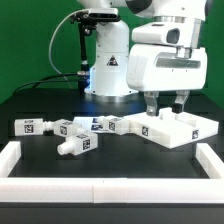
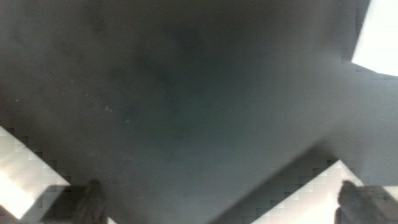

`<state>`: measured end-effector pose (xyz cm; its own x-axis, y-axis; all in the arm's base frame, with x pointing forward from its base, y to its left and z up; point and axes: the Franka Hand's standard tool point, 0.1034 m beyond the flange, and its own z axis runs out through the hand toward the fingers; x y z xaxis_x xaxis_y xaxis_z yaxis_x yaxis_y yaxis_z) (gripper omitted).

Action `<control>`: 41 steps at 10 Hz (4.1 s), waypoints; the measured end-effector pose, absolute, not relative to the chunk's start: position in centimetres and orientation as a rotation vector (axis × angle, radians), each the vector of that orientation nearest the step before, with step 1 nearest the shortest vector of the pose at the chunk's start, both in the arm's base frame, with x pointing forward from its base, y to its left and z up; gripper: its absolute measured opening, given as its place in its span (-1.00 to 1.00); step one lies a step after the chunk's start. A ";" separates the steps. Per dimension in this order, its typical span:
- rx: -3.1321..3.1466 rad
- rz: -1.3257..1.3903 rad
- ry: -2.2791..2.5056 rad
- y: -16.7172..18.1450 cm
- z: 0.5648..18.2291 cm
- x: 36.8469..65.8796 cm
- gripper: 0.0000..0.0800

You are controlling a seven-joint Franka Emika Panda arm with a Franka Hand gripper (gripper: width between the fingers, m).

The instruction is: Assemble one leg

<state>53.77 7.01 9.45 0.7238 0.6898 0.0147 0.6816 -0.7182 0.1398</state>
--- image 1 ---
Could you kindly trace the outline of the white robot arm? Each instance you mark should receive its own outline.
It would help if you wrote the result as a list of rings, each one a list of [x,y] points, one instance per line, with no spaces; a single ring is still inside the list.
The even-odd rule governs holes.
[[[205,84],[207,54],[201,26],[214,0],[78,0],[96,28],[96,61],[86,92],[100,100],[138,91],[150,116],[157,97],[175,91],[174,113]]]

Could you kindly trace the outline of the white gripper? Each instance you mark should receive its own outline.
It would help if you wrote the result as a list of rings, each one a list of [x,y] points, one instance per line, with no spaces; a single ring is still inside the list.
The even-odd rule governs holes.
[[[177,58],[174,47],[135,44],[129,54],[127,84],[131,89],[145,92],[146,114],[158,115],[158,92],[174,91],[174,113],[181,113],[189,97],[188,90],[202,89],[207,72],[204,48],[194,49],[189,59]]]

